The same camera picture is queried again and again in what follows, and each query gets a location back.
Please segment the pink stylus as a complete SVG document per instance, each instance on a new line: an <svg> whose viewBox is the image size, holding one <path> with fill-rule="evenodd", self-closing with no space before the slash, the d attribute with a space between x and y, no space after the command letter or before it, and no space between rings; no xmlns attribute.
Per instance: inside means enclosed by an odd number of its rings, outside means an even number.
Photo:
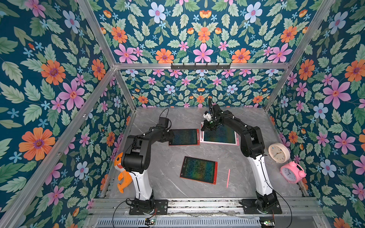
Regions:
<svg viewBox="0 0 365 228"><path fill-rule="evenodd" d="M229 170L228 170L228 174L227 174L227 181L226 181L226 189L228 189L228 187L229 187L230 174L231 174L231 169L229 169Z"/></svg>

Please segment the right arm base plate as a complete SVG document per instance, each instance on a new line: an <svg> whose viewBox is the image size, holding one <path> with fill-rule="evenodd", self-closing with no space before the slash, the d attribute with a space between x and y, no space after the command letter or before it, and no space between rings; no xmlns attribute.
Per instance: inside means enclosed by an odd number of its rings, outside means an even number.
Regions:
<svg viewBox="0 0 365 228"><path fill-rule="evenodd" d="M259 199L242 199L239 204L243 207L245 214L282 214L281 206L278 202L265 204Z"/></svg>

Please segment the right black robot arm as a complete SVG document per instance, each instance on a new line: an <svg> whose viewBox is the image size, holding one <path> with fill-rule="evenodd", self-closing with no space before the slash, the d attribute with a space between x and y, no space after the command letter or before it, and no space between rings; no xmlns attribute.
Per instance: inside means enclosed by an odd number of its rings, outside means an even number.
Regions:
<svg viewBox="0 0 365 228"><path fill-rule="evenodd" d="M265 144L261 129L244 123L228 110L221 110L218 104L212 104L211 99L209 99L208 107L209 110L203 114L204 122L201 130L213 131L222 125L237 133L240 136L240 150L248 158L254 174L257 206L265 210L269 206L276 205L278 199L265 165Z"/></svg>

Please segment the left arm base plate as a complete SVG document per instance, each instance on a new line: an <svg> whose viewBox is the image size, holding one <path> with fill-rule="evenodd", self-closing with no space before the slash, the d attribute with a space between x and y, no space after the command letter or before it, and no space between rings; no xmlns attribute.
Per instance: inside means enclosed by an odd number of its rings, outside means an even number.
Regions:
<svg viewBox="0 0 365 228"><path fill-rule="evenodd" d="M168 203L169 201L167 199L134 199L129 210L129 215L166 215Z"/></svg>

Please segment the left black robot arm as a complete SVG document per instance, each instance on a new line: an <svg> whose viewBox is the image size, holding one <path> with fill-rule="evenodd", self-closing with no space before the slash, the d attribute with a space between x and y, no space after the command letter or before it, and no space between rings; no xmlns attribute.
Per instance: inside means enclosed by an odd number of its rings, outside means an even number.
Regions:
<svg viewBox="0 0 365 228"><path fill-rule="evenodd" d="M148 178L151 162L152 145L165 143L174 138L169 126L157 125L140 135L129 135L123 148L121 165L130 173L136 189L135 199L147 201L152 199L153 189Z"/></svg>

